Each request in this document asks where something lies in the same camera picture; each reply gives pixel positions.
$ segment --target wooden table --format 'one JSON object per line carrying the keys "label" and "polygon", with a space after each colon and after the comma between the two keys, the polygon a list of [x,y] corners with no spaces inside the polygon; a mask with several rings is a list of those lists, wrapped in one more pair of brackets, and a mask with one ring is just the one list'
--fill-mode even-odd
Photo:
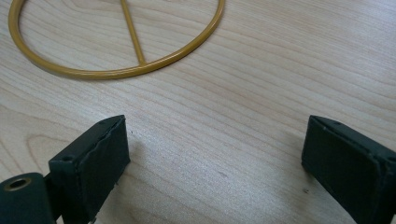
{"label": "wooden table", "polygon": [[[396,149],[394,1],[227,0],[194,53],[104,81],[31,64],[9,35],[10,2],[0,2],[0,181],[45,175],[95,122],[124,114],[132,162],[96,223],[354,223],[300,164],[309,115]],[[197,36],[217,1],[129,5],[152,61]],[[27,1],[21,31],[69,67],[137,62],[119,1]]]}

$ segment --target metal hole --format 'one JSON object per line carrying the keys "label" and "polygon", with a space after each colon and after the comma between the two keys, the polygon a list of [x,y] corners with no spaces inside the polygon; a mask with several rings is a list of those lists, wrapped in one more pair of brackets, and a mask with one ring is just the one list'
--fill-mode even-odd
{"label": "metal hole", "polygon": [[7,184],[5,186],[6,191],[15,191],[19,189],[23,189],[26,186],[28,186],[32,182],[32,179],[29,177],[24,177],[20,179],[16,179],[12,181],[11,183]]}

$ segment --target black clamp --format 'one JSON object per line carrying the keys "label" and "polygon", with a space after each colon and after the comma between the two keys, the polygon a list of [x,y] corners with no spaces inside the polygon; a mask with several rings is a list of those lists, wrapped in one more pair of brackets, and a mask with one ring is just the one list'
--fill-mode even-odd
{"label": "black clamp", "polygon": [[50,173],[14,176],[0,184],[0,223],[94,222],[130,162],[125,117],[93,125],[49,161]]}
{"label": "black clamp", "polygon": [[396,153],[331,119],[311,116],[303,167],[359,224],[389,224],[396,212]]}

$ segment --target yellow ring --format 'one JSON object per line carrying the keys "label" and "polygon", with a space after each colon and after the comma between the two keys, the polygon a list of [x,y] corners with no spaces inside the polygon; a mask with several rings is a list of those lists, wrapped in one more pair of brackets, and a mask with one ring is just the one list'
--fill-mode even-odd
{"label": "yellow ring", "polygon": [[210,35],[216,30],[217,26],[219,25],[220,18],[223,14],[223,9],[225,5],[225,0],[219,0],[219,4],[215,16],[206,26],[206,28],[197,37],[195,37],[189,44],[179,49],[178,51],[175,51],[154,62],[141,63],[135,67],[108,70],[108,71],[86,71],[86,70],[64,67],[56,63],[51,63],[47,60],[44,60],[34,52],[32,52],[26,46],[26,44],[24,43],[21,37],[20,26],[19,26],[21,9],[25,1],[26,0],[14,0],[12,1],[11,8],[9,9],[8,28],[9,28],[9,32],[11,33],[11,37],[15,42],[15,45],[17,45],[20,51],[22,51],[22,53],[32,63],[34,63],[37,67],[43,70],[46,70],[56,75],[64,75],[68,77],[87,78],[87,79],[111,79],[111,78],[139,76],[160,69],[170,63],[174,63],[177,60],[180,60],[181,58],[185,57],[193,50],[198,48],[201,44],[203,44],[210,37]]}

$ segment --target yellow tube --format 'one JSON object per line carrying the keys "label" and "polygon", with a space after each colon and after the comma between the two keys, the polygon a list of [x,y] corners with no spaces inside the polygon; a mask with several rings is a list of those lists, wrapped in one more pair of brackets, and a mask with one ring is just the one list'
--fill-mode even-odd
{"label": "yellow tube", "polygon": [[140,44],[138,43],[137,40],[137,35],[134,31],[134,26],[132,25],[132,19],[131,16],[129,15],[129,9],[127,9],[126,2],[124,2],[124,0],[121,0],[121,3],[125,4],[122,5],[122,8],[125,14],[125,19],[127,20],[128,28],[130,30],[131,38],[133,39],[136,55],[140,64],[135,67],[122,68],[116,70],[87,71],[87,70],[68,68],[56,63],[51,63],[47,60],[44,60],[37,54],[35,54],[32,50],[30,50],[26,46],[26,44],[24,43],[21,37],[20,26],[19,26],[21,9],[25,1],[26,0],[14,0],[12,1],[11,8],[9,9],[8,28],[9,28],[9,32],[11,33],[11,37],[15,42],[15,45],[32,63],[34,63],[36,66],[40,67],[43,70],[46,70],[55,75],[62,75],[62,76],[75,77],[75,78],[87,78],[87,79],[111,79],[111,78],[139,76],[160,69],[162,67],[165,67],[166,65],[176,62],[177,60],[180,60],[181,58],[185,57],[193,50],[198,48],[201,44],[203,44],[210,37],[210,35],[216,30],[216,28],[219,25],[220,18],[223,14],[223,9],[225,7],[225,0],[219,0],[218,8],[216,10],[213,19],[206,26],[206,28],[198,36],[196,36],[189,44],[179,49],[178,51],[175,51],[165,57],[162,57],[159,60],[146,63],[144,60],[143,52],[140,48]]}

